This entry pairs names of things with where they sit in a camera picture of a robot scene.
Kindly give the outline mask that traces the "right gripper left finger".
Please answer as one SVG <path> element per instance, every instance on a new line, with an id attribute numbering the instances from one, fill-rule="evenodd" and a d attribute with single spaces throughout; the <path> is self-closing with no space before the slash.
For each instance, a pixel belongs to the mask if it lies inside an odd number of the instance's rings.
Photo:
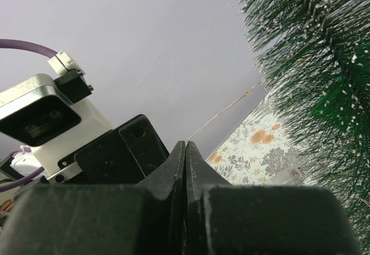
<path id="1" fill-rule="evenodd" d="M 181 254 L 185 143 L 136 185 L 38 185 L 16 200 L 2 254 Z"/>

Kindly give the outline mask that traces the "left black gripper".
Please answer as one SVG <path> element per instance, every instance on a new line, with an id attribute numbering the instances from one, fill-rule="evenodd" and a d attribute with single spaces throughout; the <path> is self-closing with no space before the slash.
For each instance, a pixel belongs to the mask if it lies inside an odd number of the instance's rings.
<path id="1" fill-rule="evenodd" d="M 169 156 L 149 119 L 139 114 L 60 159 L 50 184 L 137 184 Z"/>

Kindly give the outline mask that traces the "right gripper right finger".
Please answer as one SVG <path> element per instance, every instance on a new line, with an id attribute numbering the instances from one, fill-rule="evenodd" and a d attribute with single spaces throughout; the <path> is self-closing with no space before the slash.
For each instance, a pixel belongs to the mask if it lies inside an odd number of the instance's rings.
<path id="1" fill-rule="evenodd" d="M 360 254 L 339 201 L 308 186 L 233 186 L 186 146 L 188 254 Z"/>

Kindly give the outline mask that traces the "small green christmas tree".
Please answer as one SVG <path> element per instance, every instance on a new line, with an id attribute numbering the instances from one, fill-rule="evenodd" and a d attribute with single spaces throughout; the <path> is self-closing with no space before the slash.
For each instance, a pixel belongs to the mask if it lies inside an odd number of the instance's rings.
<path id="1" fill-rule="evenodd" d="M 292 143 L 369 230 L 369 0 L 238 0 Z"/>

